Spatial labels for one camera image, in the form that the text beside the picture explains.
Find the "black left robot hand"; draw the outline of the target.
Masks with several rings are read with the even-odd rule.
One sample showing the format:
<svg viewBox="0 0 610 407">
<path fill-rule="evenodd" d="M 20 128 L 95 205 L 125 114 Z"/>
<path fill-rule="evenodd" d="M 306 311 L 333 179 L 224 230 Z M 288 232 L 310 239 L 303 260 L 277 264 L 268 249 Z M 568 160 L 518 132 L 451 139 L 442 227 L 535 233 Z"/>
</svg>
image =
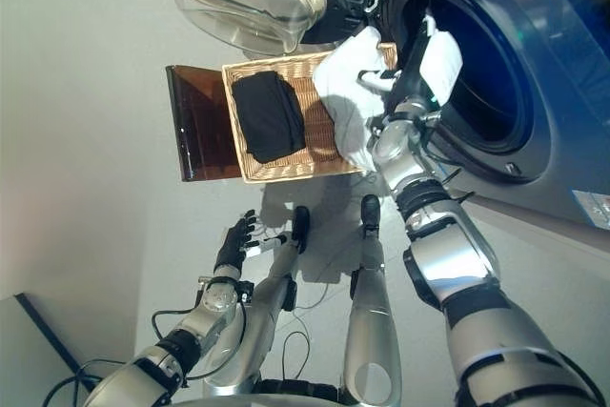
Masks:
<svg viewBox="0 0 610 407">
<path fill-rule="evenodd" d="M 219 269 L 231 267 L 242 272 L 246 258 L 258 256 L 285 244 L 288 237 L 280 234 L 271 238 L 256 239 L 253 236 L 257 217 L 254 210 L 248 210 L 227 231 L 223 244 L 217 254 L 213 274 Z"/>
</svg>

